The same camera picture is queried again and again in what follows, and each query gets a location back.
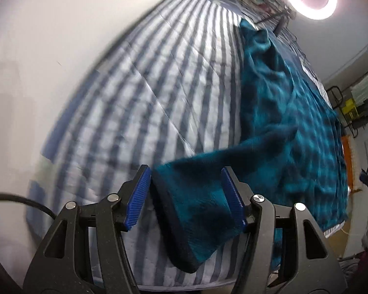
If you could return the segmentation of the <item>blue white striped bed quilt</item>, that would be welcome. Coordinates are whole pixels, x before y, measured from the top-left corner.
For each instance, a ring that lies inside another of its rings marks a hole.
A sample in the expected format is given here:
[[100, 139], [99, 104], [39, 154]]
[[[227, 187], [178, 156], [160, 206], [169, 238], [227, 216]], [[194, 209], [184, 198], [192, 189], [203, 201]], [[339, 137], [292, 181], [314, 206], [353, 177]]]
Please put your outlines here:
[[[112, 47], [69, 101], [42, 150], [28, 197], [58, 213], [67, 201], [89, 204], [116, 192], [141, 164], [153, 167], [237, 144], [243, 60], [238, 25], [245, 15], [261, 17], [237, 0], [161, 2]], [[271, 24], [265, 28], [283, 58], [304, 73], [312, 88], [306, 92], [335, 120], [296, 36], [282, 29], [275, 38]], [[201, 290], [235, 281], [244, 236], [188, 274], [169, 261], [150, 198], [139, 219], [124, 242], [141, 290]]]

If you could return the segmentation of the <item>wall clothes rack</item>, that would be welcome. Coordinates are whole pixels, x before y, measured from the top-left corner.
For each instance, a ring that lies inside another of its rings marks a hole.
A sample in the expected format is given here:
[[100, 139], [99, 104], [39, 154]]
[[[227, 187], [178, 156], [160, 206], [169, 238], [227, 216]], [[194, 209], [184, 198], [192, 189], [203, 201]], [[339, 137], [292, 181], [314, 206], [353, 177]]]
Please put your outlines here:
[[368, 47], [327, 81], [326, 93], [347, 134], [356, 138], [368, 125]]

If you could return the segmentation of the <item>teal fleece jacket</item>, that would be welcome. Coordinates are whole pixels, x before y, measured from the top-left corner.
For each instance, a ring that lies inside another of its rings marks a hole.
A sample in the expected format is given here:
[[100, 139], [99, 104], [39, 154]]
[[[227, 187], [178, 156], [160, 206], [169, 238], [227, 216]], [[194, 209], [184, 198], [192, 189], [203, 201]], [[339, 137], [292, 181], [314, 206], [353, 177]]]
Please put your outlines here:
[[153, 199], [165, 251], [194, 273], [243, 231], [224, 197], [221, 171], [272, 203], [305, 204], [322, 230], [346, 219], [348, 184], [336, 112], [266, 30], [242, 20], [241, 138], [153, 170]]

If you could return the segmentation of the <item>orange cabinet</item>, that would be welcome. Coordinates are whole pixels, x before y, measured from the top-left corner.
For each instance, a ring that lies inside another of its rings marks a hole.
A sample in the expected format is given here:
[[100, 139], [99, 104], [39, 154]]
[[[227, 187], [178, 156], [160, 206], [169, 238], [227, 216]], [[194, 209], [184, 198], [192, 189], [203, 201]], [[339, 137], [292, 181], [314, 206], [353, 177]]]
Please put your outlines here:
[[342, 147], [344, 152], [344, 160], [346, 163], [347, 180], [350, 192], [353, 193], [354, 190], [354, 169], [352, 162], [352, 150], [350, 148], [350, 137], [347, 135], [342, 136]]

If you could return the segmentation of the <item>black tripod stand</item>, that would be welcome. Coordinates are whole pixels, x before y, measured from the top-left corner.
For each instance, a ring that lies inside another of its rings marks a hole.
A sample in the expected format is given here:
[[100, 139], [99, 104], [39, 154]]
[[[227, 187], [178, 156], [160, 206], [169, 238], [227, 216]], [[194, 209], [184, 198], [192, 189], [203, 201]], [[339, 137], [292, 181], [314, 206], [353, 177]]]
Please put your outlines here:
[[296, 18], [296, 11], [292, 8], [288, 7], [287, 5], [284, 6], [284, 9], [281, 12], [269, 15], [268, 17], [265, 17], [261, 19], [260, 21], [257, 21], [255, 24], [259, 25], [261, 23], [265, 23], [274, 19], [278, 19], [278, 22], [276, 24], [276, 27], [273, 30], [273, 34], [277, 37], [281, 33], [283, 27], [288, 24], [290, 19]]

